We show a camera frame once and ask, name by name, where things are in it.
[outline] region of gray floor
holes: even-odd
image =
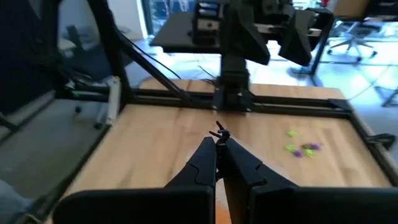
[[[339,88],[347,98],[351,98],[369,86],[364,77],[377,79],[383,85],[398,85],[398,77],[394,74],[398,67],[391,66],[388,70],[382,66],[370,66],[383,62],[394,63],[398,57],[388,52],[389,47],[377,43],[383,53],[374,61],[366,59],[367,65],[341,65],[339,62],[355,58],[355,53],[324,55],[318,69],[318,75],[327,87]],[[166,66],[175,70],[184,79],[211,78],[203,72],[199,65],[208,73],[219,72],[218,55],[162,54],[158,48],[148,49],[157,54],[157,58]],[[308,78],[289,72],[295,65],[286,61],[272,61],[265,67],[252,62],[248,63],[253,83],[271,83],[280,85],[309,85]],[[131,85],[136,86],[149,77],[141,67],[131,64],[126,67]],[[161,68],[167,76],[173,75]],[[381,99],[369,88],[363,94],[351,100],[359,115],[373,128],[375,133],[391,133],[398,135],[398,108],[382,108]],[[93,129],[98,103],[87,103],[82,114],[74,115],[76,102],[57,100],[36,117],[23,131],[0,146],[0,179],[13,186],[25,198],[36,198],[48,192],[59,183],[84,155],[99,132]],[[392,151],[398,161],[398,150]]]

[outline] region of wooden tabletop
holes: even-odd
[[[177,80],[190,91],[213,91],[203,81]],[[141,88],[164,89],[155,80]],[[256,95],[301,98],[343,98],[332,88],[251,85]],[[185,165],[215,121],[277,172],[301,186],[389,187],[390,183],[350,122],[343,119],[127,105],[116,124],[90,157],[67,195],[92,189],[163,187]],[[287,132],[298,135],[290,138]],[[313,158],[296,158],[288,144],[317,143]],[[217,198],[226,205],[222,189]]]

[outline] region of purple game piece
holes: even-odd
[[[319,151],[319,150],[321,150],[321,147],[318,144],[311,144],[311,149]]]
[[[293,152],[293,155],[295,157],[303,157],[303,154],[301,153],[301,151],[295,151],[295,152]]]

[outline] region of green game piece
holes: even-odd
[[[304,149],[304,154],[308,157],[314,157],[315,156],[315,151],[311,149]]]
[[[289,135],[289,137],[293,138],[297,136],[297,133],[295,131],[288,131],[287,135]]]
[[[289,152],[296,151],[296,148],[294,147],[294,145],[287,145],[287,146],[285,146],[285,149],[286,149],[286,151],[289,151]]]

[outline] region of white wall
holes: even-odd
[[[131,30],[128,37],[132,40],[145,39],[148,36],[141,0],[108,0],[115,23]]]
[[[86,0],[63,0],[59,7],[59,36],[66,31],[67,26],[76,28],[92,26],[98,33],[94,15]]]

